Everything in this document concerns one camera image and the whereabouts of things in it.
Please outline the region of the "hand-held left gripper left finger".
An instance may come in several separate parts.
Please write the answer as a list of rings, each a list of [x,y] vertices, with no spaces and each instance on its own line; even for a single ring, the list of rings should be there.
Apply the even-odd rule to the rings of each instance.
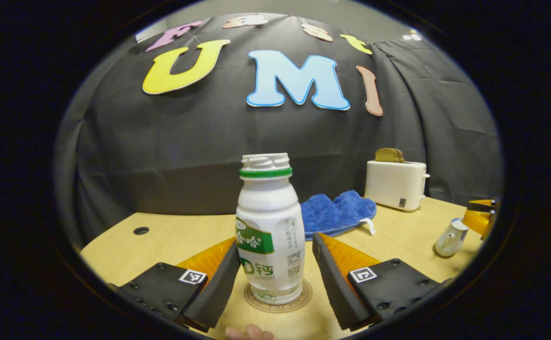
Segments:
[[[228,238],[176,265],[160,261],[113,290],[162,319],[207,332],[227,306],[240,267]]]

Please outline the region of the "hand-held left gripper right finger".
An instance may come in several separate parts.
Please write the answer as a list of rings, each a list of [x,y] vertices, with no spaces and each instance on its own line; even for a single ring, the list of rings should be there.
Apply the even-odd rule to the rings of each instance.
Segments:
[[[429,301],[452,282],[433,280],[399,258],[377,260],[319,232],[313,234],[313,254],[343,330],[381,323]]]

